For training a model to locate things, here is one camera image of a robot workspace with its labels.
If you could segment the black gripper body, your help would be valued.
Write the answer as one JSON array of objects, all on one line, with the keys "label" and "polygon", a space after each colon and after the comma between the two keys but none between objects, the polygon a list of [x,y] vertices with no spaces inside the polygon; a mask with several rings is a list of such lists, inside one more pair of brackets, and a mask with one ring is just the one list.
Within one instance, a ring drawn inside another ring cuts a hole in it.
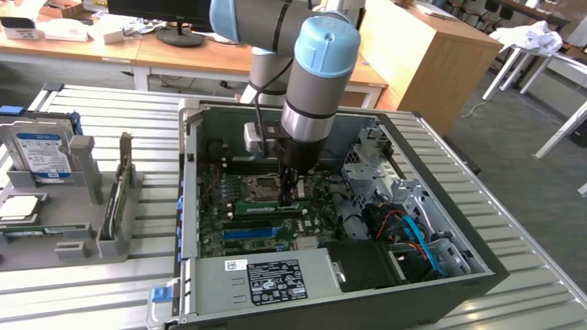
[{"label": "black gripper body", "polygon": [[282,165],[298,173],[306,173],[317,164],[324,140],[301,142],[292,138],[278,139],[277,159]]}]

